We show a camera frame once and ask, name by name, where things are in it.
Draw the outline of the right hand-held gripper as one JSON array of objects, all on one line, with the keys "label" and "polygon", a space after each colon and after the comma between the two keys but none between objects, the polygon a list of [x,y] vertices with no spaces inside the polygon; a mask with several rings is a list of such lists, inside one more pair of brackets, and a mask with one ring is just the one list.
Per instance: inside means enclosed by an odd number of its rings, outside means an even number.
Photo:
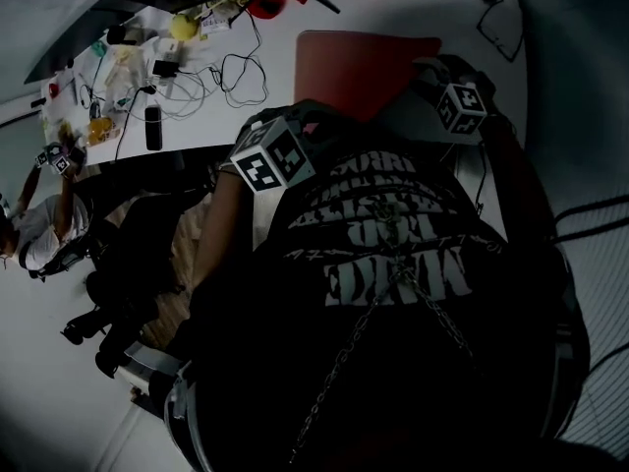
[{"label": "right hand-held gripper", "polygon": [[419,76],[414,93],[436,112],[444,130],[452,135],[472,135],[495,112],[495,85],[457,55],[439,54],[414,60]]}]

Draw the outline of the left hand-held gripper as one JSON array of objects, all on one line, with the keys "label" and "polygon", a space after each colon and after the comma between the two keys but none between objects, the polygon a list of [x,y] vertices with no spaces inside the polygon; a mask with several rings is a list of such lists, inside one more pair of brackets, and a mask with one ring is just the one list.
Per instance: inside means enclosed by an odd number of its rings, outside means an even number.
[{"label": "left hand-held gripper", "polygon": [[254,123],[233,150],[230,161],[255,194],[288,189],[315,175],[296,128],[282,116]]}]

